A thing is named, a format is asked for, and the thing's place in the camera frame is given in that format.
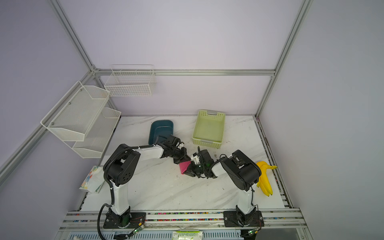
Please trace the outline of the pink paper napkin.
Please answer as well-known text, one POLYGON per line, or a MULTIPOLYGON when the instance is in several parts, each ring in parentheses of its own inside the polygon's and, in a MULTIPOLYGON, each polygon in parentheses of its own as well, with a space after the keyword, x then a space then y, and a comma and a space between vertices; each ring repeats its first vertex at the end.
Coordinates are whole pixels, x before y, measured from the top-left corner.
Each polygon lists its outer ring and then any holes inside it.
POLYGON ((190 164, 191 164, 191 161, 179 163, 181 174, 184 174, 184 172, 188 170, 188 167, 190 166, 190 164))

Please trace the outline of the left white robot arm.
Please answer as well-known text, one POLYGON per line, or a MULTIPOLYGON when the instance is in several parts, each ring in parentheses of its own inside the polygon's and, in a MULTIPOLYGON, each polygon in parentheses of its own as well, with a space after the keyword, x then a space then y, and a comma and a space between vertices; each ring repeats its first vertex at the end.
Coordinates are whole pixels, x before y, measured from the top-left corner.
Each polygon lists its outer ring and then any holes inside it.
POLYGON ((172 158, 177 165, 191 160, 184 143, 171 135, 165 141, 152 145, 130 147, 121 144, 104 164, 104 180, 111 193, 109 216, 116 223, 122 226, 131 218, 128 182, 134 176, 139 161, 162 158, 172 158))

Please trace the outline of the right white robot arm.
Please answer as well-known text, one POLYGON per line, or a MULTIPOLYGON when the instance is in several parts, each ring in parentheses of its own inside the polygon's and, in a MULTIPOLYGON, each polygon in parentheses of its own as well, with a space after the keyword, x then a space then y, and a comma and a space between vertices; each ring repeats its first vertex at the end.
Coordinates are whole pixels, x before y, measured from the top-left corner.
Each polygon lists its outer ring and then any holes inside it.
POLYGON ((181 173, 190 177, 216 179, 227 175, 238 188, 239 199, 234 211, 225 211, 225 227, 257 227, 262 228, 264 218, 258 205, 253 203, 253 185, 259 182, 262 175, 257 166, 242 151, 236 150, 230 156, 221 155, 218 160, 213 160, 207 150, 186 156, 179 163, 181 173))

